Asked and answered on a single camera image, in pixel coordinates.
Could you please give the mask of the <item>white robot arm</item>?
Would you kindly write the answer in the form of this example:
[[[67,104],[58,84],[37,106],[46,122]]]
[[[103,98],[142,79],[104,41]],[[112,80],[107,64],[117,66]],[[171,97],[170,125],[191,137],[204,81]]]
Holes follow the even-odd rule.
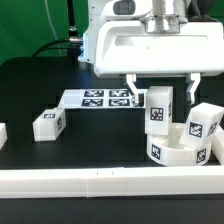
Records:
[[[83,34],[81,62],[101,78],[124,78],[135,106],[143,94],[137,78],[185,77],[187,97],[203,76],[224,72],[224,26],[187,9],[196,0],[88,0],[89,25]]]

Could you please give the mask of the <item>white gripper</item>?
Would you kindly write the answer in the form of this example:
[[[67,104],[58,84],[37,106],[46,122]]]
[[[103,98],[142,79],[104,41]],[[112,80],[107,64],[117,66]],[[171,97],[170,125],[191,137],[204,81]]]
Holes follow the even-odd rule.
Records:
[[[201,75],[224,72],[224,30],[219,22],[191,22],[192,0],[111,0],[101,14],[94,71],[100,77],[126,75],[134,107],[145,105],[136,75],[186,76],[186,101],[195,103]]]

